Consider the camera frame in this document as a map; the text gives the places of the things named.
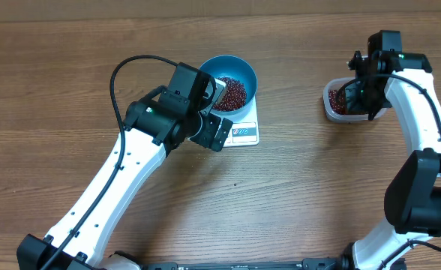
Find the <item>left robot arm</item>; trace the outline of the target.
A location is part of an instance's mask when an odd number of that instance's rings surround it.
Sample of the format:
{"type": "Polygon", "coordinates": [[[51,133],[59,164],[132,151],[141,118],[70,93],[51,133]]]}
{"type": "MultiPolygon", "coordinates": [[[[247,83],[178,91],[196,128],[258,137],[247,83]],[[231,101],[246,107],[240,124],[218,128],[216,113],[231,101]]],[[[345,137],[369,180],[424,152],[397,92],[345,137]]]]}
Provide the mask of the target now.
{"type": "Polygon", "coordinates": [[[184,140],[219,152],[232,121],[211,109],[225,82],[185,63],[118,115],[109,157],[70,211],[43,238],[28,234],[16,251],[20,269],[141,269],[123,252],[104,252],[125,210],[146,179],[184,140]]]}

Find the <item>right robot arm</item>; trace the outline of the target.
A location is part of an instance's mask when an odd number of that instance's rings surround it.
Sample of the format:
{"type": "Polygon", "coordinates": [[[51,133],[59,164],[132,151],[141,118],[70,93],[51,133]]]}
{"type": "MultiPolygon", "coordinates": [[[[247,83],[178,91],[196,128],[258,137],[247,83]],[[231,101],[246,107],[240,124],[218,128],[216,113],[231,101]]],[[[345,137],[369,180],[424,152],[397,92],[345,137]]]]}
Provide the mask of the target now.
{"type": "Polygon", "coordinates": [[[337,92],[346,112],[372,121],[392,108],[408,158],[385,191],[385,217],[345,257],[351,269],[405,269],[405,253],[441,236],[441,106],[433,69],[426,55],[403,52],[401,33],[389,30],[371,35],[367,55],[355,52],[347,65],[355,79],[337,92]]]}

